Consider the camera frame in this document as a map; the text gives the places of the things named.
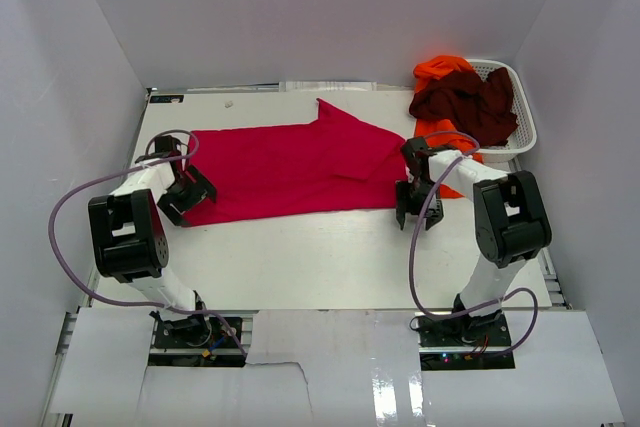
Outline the magenta t shirt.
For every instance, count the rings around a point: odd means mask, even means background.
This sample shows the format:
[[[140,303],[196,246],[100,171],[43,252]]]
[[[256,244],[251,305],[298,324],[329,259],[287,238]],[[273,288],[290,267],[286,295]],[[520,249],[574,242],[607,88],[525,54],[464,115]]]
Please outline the magenta t shirt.
[[[317,212],[389,209],[406,179],[398,134],[324,101],[307,124],[200,130],[190,162],[217,189],[192,226]]]

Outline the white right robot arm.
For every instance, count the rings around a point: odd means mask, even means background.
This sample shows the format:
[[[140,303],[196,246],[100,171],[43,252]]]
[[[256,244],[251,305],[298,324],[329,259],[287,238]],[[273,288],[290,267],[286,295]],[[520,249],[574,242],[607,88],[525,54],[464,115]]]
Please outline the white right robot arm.
[[[528,171],[513,173],[488,167],[450,145],[430,147],[423,137],[404,143],[400,152],[410,174],[395,186],[396,221],[417,218],[409,252],[409,285],[425,324],[461,344],[472,346],[484,338],[488,325],[502,315],[502,303],[516,275],[552,240],[552,231],[539,187]],[[444,219],[440,187],[448,186],[473,204],[474,235],[479,248],[476,267],[453,303],[450,314],[431,314],[419,303],[415,279],[418,233]]]

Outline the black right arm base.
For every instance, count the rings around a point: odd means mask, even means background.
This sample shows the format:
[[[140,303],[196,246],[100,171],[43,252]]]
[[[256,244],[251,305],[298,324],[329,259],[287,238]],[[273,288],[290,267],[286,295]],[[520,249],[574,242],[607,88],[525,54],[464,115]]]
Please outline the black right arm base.
[[[504,314],[490,324],[467,331],[449,324],[415,316],[409,329],[419,337],[420,366],[423,372],[512,370],[515,360],[512,339]]]

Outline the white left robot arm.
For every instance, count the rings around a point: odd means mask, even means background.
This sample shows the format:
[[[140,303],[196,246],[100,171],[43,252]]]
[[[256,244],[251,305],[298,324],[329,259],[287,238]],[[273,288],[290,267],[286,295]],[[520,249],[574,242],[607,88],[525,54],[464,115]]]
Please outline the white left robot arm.
[[[153,139],[130,174],[106,196],[88,204],[94,257],[101,276],[140,292],[148,302],[178,308],[154,316],[167,334],[199,346],[211,335],[204,302],[169,267],[169,245],[161,217],[187,227],[186,214],[205,201],[214,203],[215,186],[187,160],[180,158],[181,141],[168,134]]]

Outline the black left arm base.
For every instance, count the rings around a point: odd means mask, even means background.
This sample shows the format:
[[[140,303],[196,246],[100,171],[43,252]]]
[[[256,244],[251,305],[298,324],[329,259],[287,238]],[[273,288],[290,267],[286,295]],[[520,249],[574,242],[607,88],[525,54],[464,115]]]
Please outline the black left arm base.
[[[148,365],[151,367],[242,368],[245,356],[232,336],[248,350],[252,320],[226,316],[227,326],[216,317],[192,316],[163,322],[156,315]]]

